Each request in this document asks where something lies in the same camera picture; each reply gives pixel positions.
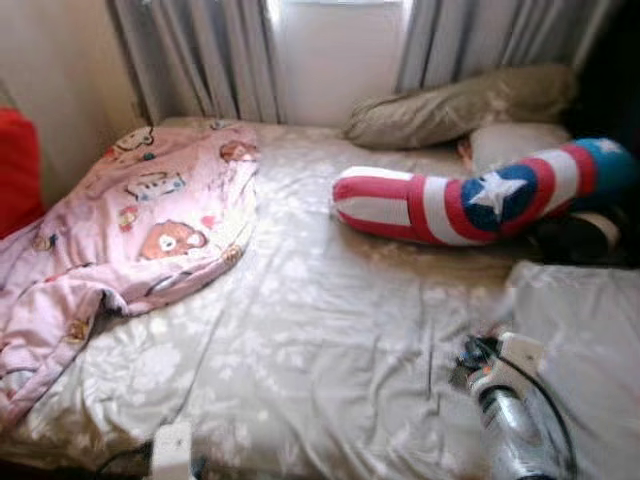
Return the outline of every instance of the striped body pillow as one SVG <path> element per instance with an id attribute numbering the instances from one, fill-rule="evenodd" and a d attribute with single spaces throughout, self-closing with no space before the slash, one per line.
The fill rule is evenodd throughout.
<path id="1" fill-rule="evenodd" d="M 535 220 L 611 203 L 640 179 L 619 144 L 584 139 L 468 180 L 351 167 L 333 185 L 340 219 L 374 235 L 433 245 L 481 245 Z"/>

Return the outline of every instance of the black cord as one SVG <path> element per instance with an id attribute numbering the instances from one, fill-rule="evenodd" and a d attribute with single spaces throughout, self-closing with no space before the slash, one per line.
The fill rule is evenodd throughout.
<path id="1" fill-rule="evenodd" d="M 474 341 L 475 341 L 476 345 L 478 345 L 478 347 L 481 350 L 483 350 L 485 352 L 488 351 L 491 356 L 497 358 L 502 363 L 504 363 L 504 364 L 508 365 L 509 367 L 511 367 L 512 369 L 514 369 L 516 372 L 518 372 L 520 375 L 522 375 L 524 378 L 526 378 L 527 381 L 530 382 L 542 394 L 542 396 L 544 397 L 545 401 L 547 402 L 547 405 L 549 405 L 549 407 L 551 408 L 551 411 L 553 412 L 553 415 L 556 418 L 556 421 L 558 422 L 558 426 L 560 427 L 560 430 L 562 431 L 562 436 L 564 438 L 564 442 L 566 444 L 567 451 L 568 451 L 568 454 L 569 454 L 569 461 L 568 461 L 568 465 L 567 465 L 567 469 L 569 470 L 569 478 L 572 479 L 572 480 L 577 480 L 577 478 L 578 478 L 578 461 L 576 459 L 576 451 L 575 451 L 575 448 L 574 448 L 574 445 L 573 445 L 573 440 L 571 439 L 571 434 L 569 433 L 569 429 L 567 428 L 567 424 L 565 423 L 564 419 L 562 418 L 562 414 L 560 413 L 560 410 L 558 410 L 558 407 L 556 406 L 555 402 L 551 398 L 551 395 L 549 394 L 547 389 L 538 380 L 536 380 L 534 377 L 529 375 L 527 372 L 525 372 L 518 365 L 513 363 L 508 358 L 504 358 L 502 355 L 500 355 L 494 349 L 492 349 L 487 344 L 485 344 L 484 341 L 481 340 L 480 338 L 474 337 Z"/>
<path id="2" fill-rule="evenodd" d="M 133 450 L 125 450 L 123 452 L 118 452 L 115 455 L 112 455 L 107 460 L 105 460 L 102 463 L 102 465 L 98 467 L 98 469 L 93 474 L 93 480 L 100 480 L 105 470 L 109 468 L 109 466 L 119 458 L 128 457 L 130 455 L 139 455 L 139 454 L 149 455 L 151 453 L 152 446 L 153 446 L 153 442 L 145 442 L 142 445 L 140 445 L 138 448 L 134 448 Z"/>

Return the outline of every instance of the mattress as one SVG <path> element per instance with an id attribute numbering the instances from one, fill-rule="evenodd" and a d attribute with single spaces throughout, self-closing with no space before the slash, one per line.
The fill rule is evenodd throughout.
<path id="1" fill-rule="evenodd" d="M 331 183 L 345 168 L 464 176 L 451 149 L 370 152 L 332 129 L 253 127 L 259 222 L 244 258 L 180 303 L 99 319 L 0 457 L 94 469 L 162 424 L 190 421 L 194 454 L 224 471 L 484 477 L 479 415 L 448 378 L 530 250 L 403 244 L 331 216 Z"/>

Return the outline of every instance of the white star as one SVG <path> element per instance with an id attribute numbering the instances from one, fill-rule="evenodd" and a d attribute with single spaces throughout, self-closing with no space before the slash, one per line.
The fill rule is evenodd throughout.
<path id="1" fill-rule="evenodd" d="M 598 148 L 600 148 L 600 151 L 602 153 L 609 153 L 609 152 L 620 152 L 620 145 L 618 145 L 616 142 L 612 142 L 611 140 L 609 140 L 608 138 L 603 138 L 602 140 L 598 140 L 596 142 L 598 144 Z"/>
<path id="2" fill-rule="evenodd" d="M 470 203 L 493 207 L 493 212 L 497 217 L 502 215 L 505 197 L 527 184 L 524 180 L 505 180 L 495 172 L 483 175 L 478 181 L 482 184 L 482 190 L 471 199 Z"/>

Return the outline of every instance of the red pillow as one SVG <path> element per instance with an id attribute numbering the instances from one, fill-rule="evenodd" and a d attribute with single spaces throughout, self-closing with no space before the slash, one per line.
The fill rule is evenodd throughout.
<path id="1" fill-rule="evenodd" d="M 40 155 L 33 124 L 17 110 L 0 109 L 0 239 L 44 215 Z"/>

